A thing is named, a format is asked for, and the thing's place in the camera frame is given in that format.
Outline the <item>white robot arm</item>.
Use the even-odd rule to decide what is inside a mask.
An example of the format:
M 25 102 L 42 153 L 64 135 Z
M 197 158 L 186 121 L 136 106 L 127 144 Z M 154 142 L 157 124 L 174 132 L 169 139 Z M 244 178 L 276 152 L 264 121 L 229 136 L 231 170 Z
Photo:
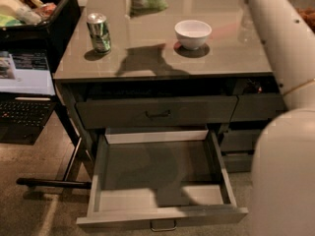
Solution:
M 287 0 L 247 0 L 287 112 L 252 162 L 250 236 L 315 236 L 315 36 Z

